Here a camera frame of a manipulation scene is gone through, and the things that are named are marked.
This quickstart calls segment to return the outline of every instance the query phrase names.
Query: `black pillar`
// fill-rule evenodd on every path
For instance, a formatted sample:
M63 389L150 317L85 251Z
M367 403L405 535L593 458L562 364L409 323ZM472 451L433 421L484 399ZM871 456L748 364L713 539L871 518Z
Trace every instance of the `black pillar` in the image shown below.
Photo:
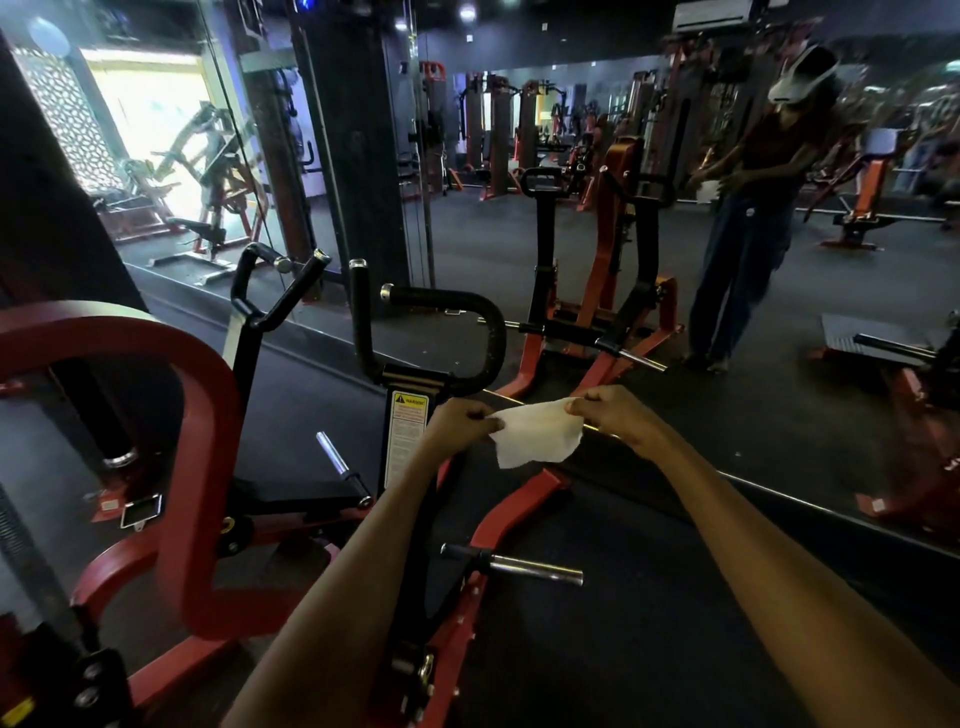
M381 37L385 19L355 7L316 3L291 10L290 18L340 259L344 265L367 260L374 310L382 313L380 285L409 285L410 270Z
M0 305L79 300L147 310L2 36L0 94ZM176 444L182 396L169 366L88 363L141 451Z

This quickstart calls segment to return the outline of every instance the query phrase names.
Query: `black seat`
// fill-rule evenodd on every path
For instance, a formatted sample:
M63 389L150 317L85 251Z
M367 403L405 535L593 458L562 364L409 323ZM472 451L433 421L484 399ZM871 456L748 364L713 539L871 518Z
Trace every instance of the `black seat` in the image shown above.
M264 481L234 477L228 491L228 512L246 516L303 513L308 522L336 519L356 508L357 489L345 480L314 482Z
M185 217L169 217L167 223L171 225L180 225L191 232L195 232L203 240L221 245L227 238L227 231L223 228L214 228L209 223L202 223L198 220L188 220Z

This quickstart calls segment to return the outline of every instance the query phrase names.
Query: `red gym machine frame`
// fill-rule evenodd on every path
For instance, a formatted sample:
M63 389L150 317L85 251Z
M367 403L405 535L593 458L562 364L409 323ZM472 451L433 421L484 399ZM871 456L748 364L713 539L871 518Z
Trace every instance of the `red gym machine frame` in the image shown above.
M565 478L544 469L487 514L473 532L470 546L497 548L511 530L532 516L551 496L568 487ZM422 683L417 685L428 697L422 712L418 713L417 725L421 728L443 728L446 723L450 704L460 692L457 685L460 671L469 645L476 637L474 625L489 579L487 575L474 571L464 580L455 608L427 643L431 658L424 664L429 670L423 675L418 674ZM410 684L408 676L393 669L382 670L364 724L368 728L407 728L410 721L400 706L405 706L411 699Z
M163 519L100 554L73 593L73 605L96 625L124 585L155 568L161 598L190 632L131 676L134 705L150 704L234 641L279 630L303 591L213 588L242 423L233 374L220 354L148 313L96 302L0 311L0 349L12 353L0 357L0 381L67 358L138 354L169 362L183 386L183 424ZM305 529L294 515L256 517L254 523L254 545Z
M836 194L836 188L849 182L863 172L860 180L860 192L856 203L846 214L834 215L833 224L839 225L842 233L837 240L824 240L820 245L824 248L841 248L851 251L882 250L875 243L864 240L864 235L871 230L886 228L897 222L897 218L876 214L876 206L883 191L883 181L890 166L889 157L866 158L857 156L847 167L834 177L824 190L810 203L804 214L804 222L810 219L811 213L824 200Z
M953 540L960 530L960 437L951 415L931 405L917 373L904 368L890 387L916 475L900 493L856 495L860 511L879 521L914 525Z
M623 180L625 173L631 169L637 146L635 139L622 137L615 141L607 152L607 167L619 179ZM558 313L575 316L576 326L584 329L590 328L595 320L609 324L616 316L616 311L612 310L612 307L616 292L616 277L619 273L618 248L623 245L622 235L629 225L626 217L626 203L616 194L615 188L603 179L602 175L598 189L597 251L590 269L583 302L568 303L557 299L556 260L554 261L553 283L546 297L547 319L557 318ZM684 330L684 327L677 323L678 286L676 279L658 276L657 287L660 291L658 306L660 318L657 329L650 336L641 338L632 344L628 340L626 346L624 346L625 350L638 357L645 357L660 344ZM652 310L649 308L640 312L632 325L631 334L643 326L650 313L652 313ZM522 399L534 384L545 346L545 336L534 333L525 334L519 371L512 381L500 387L496 390L496 393L514 400ZM584 347L577 344L567 346L564 353L580 358L587 356ZM599 352L592 366L574 390L573 395L577 396L590 387L610 384L635 365L636 363L629 358Z

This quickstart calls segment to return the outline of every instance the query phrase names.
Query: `metal bar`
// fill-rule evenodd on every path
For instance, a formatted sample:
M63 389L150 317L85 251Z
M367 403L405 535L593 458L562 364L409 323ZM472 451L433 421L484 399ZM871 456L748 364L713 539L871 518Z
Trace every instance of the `metal bar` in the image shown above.
M537 561L514 559L510 556L494 554L490 557L490 568L494 571L503 571L517 576L532 576L536 579L559 581L564 584L572 584L575 587L584 585L584 573L580 570L555 567L552 564L541 564Z
M796 207L797 212L806 212L806 207ZM842 215L842 209L825 209L823 207L814 207L811 212L820 212L825 215ZM946 217L924 217L922 215L887 215L880 213L880 217L892 217L896 220L912 220L916 223L945 223Z
M881 339L878 336L871 336L869 333L858 333L854 336L853 342L864 347L873 347L885 352L898 353L902 356L912 356L922 361L933 361L937 358L937 352L923 347L913 347L909 344L902 344L899 341L890 341Z
M485 325L486 323L487 323L487 319L485 319L483 316L477 316L477 324ZM505 321L503 322L503 325L506 328L520 328L520 326L522 326L522 324L519 321Z
M633 352L628 352L626 349L622 349L617 353L617 356L622 356L625 359L630 359L631 361L636 362L637 364L642 364L643 366L653 369L655 372L666 372L666 365L660 364L658 361L653 359L648 359L646 356L637 356Z
M333 467L336 468L337 474L343 475L349 470L347 467L347 461L340 456L340 452L333 446L333 441L327 436L325 432L317 433L317 442L320 443L320 447L324 449L326 456L330 459L330 462L333 463Z

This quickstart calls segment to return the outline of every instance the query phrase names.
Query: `air conditioner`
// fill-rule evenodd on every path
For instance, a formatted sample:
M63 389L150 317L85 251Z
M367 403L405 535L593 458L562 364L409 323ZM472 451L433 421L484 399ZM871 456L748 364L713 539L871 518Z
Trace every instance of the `air conditioner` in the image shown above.
M673 13L674 33L690 33L709 28L743 25L750 22L754 0L701 0L680 3Z

